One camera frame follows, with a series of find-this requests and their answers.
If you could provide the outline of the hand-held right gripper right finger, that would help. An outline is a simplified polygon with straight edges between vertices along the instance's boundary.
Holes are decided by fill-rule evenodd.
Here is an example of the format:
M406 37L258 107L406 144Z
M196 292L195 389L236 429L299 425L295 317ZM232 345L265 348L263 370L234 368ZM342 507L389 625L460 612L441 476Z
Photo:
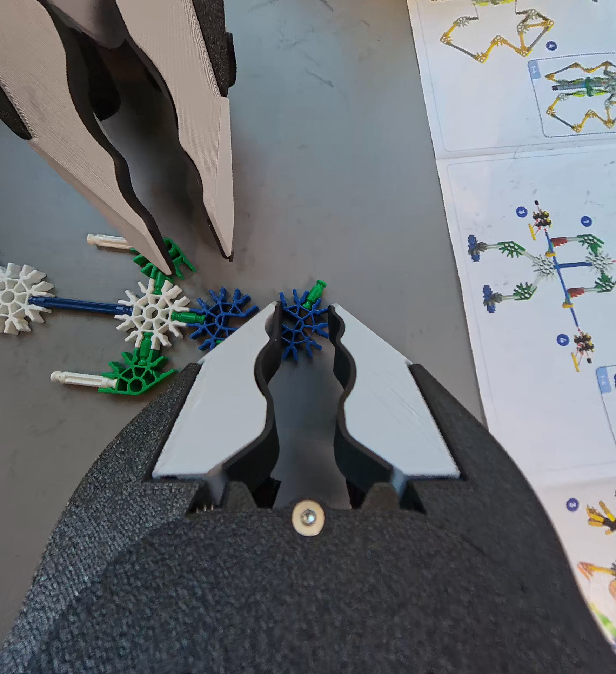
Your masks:
M403 503L409 483L459 479L412 362L341 305L328 308L328 333L343 387L334 455L351 506L360 508L378 483Z

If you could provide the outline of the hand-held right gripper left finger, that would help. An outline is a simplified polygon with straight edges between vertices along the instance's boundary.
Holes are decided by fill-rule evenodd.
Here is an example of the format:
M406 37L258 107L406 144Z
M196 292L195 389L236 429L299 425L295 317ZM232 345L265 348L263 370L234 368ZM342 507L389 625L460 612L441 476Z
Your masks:
M152 484L195 486L192 507L272 507L279 436L269 383L281 363L272 301L194 370L152 466Z

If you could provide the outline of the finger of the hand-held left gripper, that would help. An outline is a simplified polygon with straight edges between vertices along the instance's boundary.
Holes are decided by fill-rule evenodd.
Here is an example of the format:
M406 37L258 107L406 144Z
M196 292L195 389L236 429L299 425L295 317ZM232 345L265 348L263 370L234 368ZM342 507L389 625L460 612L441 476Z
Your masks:
M194 164L202 201L225 259L235 229L230 105L221 93L193 1L116 1L131 45L167 91L179 144Z
M79 45L42 1L0 1L0 87L30 145L161 272L174 263L135 194L125 158L98 123Z

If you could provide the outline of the blue toy connector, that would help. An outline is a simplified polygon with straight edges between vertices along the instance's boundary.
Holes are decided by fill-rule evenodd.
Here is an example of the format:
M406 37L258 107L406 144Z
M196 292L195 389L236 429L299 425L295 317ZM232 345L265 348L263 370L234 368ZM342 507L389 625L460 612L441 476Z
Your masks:
M304 298L296 289L293 290L293 302L290 303L285 293L279 292L280 305L282 308L282 360L292 357L297 363L299 352L303 350L308 358L313 358L313 351L321 351L322 346L316 341L316 336L328 339L328 321L324 315L328 307L321 306L321 299L312 310L308 311L301 306Z
M189 311L206 314L203 325L194 324L189 338L198 341L198 349L209 352L238 330L248 319L252 318L260 308L254 304L248 294L240 289L232 293L225 287L208 291L209 298L196 300L196 307Z

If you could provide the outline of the white green blue toy assembly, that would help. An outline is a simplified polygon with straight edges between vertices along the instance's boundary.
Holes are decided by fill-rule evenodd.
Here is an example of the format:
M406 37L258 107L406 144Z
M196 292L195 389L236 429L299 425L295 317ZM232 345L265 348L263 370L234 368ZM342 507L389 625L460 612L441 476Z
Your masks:
M0 333L17 335L30 332L33 324L42 324L44 315L53 309L67 309L103 316L119 321L118 329L127 332L133 343L121 361L109 364L110 372L102 375L55 371L50 379L66 385L79 385L99 392L139 396L175 373L166 369L163 347L170 347L169 334L179 338L185 324L173 322L173 311L189 311L190 299L122 237L91 234L91 245L132 252L134 262L148 278L139 283L139 294L126 291L127 299L116 303L74 300L57 297L46 274L30 265L0 265Z

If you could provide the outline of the folded paper instruction sheet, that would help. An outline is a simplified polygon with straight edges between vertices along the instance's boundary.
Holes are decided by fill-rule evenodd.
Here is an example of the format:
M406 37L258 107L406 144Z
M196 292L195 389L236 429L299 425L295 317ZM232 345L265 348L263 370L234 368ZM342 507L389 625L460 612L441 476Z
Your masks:
M408 1L487 426L616 652L616 1Z

